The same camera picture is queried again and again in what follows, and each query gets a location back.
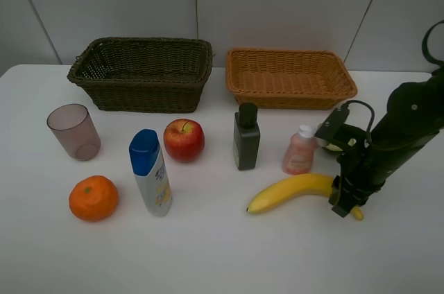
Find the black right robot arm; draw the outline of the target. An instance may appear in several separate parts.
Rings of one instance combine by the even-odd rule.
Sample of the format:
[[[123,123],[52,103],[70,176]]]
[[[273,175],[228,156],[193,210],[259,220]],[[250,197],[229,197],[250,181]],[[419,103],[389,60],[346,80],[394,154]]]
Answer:
[[[316,131],[316,137],[341,149],[329,203],[341,217],[365,205],[386,180],[443,129],[443,61],[428,49],[431,26],[422,39],[426,61],[438,68],[420,83],[402,83],[389,96],[386,114],[366,129],[348,125],[352,101],[335,108]]]

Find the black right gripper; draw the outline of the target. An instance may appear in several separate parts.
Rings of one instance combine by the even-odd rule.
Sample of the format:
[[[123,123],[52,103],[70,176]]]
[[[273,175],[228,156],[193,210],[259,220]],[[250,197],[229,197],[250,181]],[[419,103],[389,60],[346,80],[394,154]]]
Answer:
[[[347,140],[354,139],[355,144],[339,157],[341,173],[333,180],[329,203],[332,211],[342,218],[349,214],[354,218],[361,218],[361,210],[357,204],[366,204],[370,196],[384,186],[385,181],[376,185],[370,181],[370,169],[366,164],[370,144],[364,130],[344,124],[339,130],[339,136]]]

